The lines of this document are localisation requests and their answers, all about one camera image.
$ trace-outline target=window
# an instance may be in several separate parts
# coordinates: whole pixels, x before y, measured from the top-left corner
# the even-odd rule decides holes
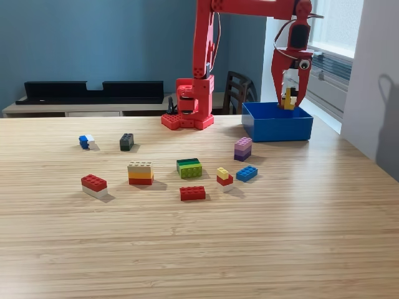
[[[362,16],[363,0],[312,0],[314,19],[309,45],[353,58]]]

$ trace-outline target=stack of lego bricks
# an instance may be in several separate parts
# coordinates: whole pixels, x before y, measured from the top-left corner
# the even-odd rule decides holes
[[[92,150],[95,147],[95,141],[92,135],[80,136],[79,144],[84,150]]]
[[[119,140],[119,146],[121,151],[130,151],[135,144],[133,140],[133,134],[125,133]]]
[[[243,137],[234,144],[234,160],[244,162],[252,153],[252,139]]]
[[[227,170],[220,167],[217,169],[216,185],[218,189],[222,192],[228,192],[234,188],[233,177],[229,174]]]
[[[132,161],[127,166],[129,185],[152,185],[154,170],[152,162]]]
[[[202,165],[198,159],[177,160],[176,168],[182,179],[202,176]]]
[[[101,198],[108,194],[107,182],[93,174],[85,176],[81,179],[83,192],[95,198]]]

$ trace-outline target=cable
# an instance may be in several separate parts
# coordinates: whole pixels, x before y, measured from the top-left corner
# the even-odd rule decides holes
[[[324,19],[324,16],[320,16],[320,15],[318,15],[318,14],[310,14],[309,17],[307,17],[307,19],[312,19],[313,17],[316,18],[316,19]],[[297,58],[297,57],[293,57],[293,56],[291,56],[291,55],[288,55],[288,54],[284,53],[283,51],[279,50],[279,49],[277,48],[276,42],[277,42],[277,40],[279,39],[279,37],[280,37],[282,31],[284,30],[284,28],[287,27],[288,24],[290,24],[290,23],[292,23],[292,22],[294,22],[294,21],[296,21],[296,20],[297,20],[297,19],[293,19],[293,20],[289,20],[288,22],[286,22],[286,23],[281,27],[279,33],[277,33],[276,38],[274,39],[274,48],[275,48],[277,51],[279,51],[282,55],[287,56],[287,57],[289,57],[289,58],[291,58],[291,59],[295,59],[295,60],[297,60],[298,58]]]
[[[216,40],[216,47],[214,49],[214,54],[212,57],[212,69],[211,70],[213,70],[214,61],[216,60],[216,55],[218,54],[220,36],[222,34],[222,25],[220,23],[220,14],[218,12],[217,12],[217,14],[218,14],[219,31],[218,31],[218,39]]]

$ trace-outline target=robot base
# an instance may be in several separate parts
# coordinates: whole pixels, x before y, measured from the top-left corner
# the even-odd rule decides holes
[[[177,130],[178,128],[196,128],[203,130],[214,123],[214,117],[210,115],[204,120],[184,120],[181,118],[180,114],[164,114],[161,117],[161,122],[162,125],[167,126],[171,130]]]

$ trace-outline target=white wall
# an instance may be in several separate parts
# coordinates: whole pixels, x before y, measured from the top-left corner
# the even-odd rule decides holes
[[[365,0],[342,136],[399,181],[399,1]]]
[[[279,32],[280,28],[287,21],[275,20],[272,17],[267,18],[266,22],[266,38],[264,42],[264,57],[263,57],[263,75],[262,75],[262,102],[276,102],[277,95],[274,88],[272,77],[272,60],[274,53],[274,38]],[[289,26],[287,26],[277,41],[278,47],[287,47]]]

